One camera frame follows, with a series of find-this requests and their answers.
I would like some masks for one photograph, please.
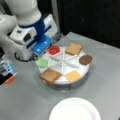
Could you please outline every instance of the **red item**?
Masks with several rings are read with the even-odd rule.
[[[54,46],[50,47],[50,49],[49,49],[49,53],[51,55],[55,55],[59,52],[60,52],[60,48],[57,45],[54,45]]]

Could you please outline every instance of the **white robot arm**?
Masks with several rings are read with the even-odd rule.
[[[6,0],[6,2],[17,18],[18,25],[9,36],[9,39],[14,41],[16,57],[21,61],[28,61],[33,57],[33,53],[42,54],[51,45],[51,38],[57,33],[52,15],[43,20],[36,0]]]

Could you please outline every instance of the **orange block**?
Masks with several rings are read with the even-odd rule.
[[[76,70],[74,70],[70,73],[65,74],[65,77],[70,82],[74,82],[74,81],[80,79],[82,77],[82,75],[80,75]]]
[[[15,79],[15,76],[11,76],[10,78],[8,78],[5,83],[6,84],[10,84],[13,80]]]

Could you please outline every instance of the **square cracker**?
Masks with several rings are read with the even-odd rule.
[[[71,43],[65,50],[65,53],[70,55],[78,55],[81,50],[83,49],[83,46],[81,44],[77,43]]]
[[[42,74],[40,74],[40,78],[49,83],[54,83],[55,80],[57,80],[60,76],[61,76],[61,73],[59,73],[51,68],[48,68]]]

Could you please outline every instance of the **yellow block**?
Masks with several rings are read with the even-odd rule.
[[[65,74],[65,77],[70,82],[74,82],[74,81],[80,79],[82,77],[82,75],[80,75],[76,70],[74,70],[70,73]]]

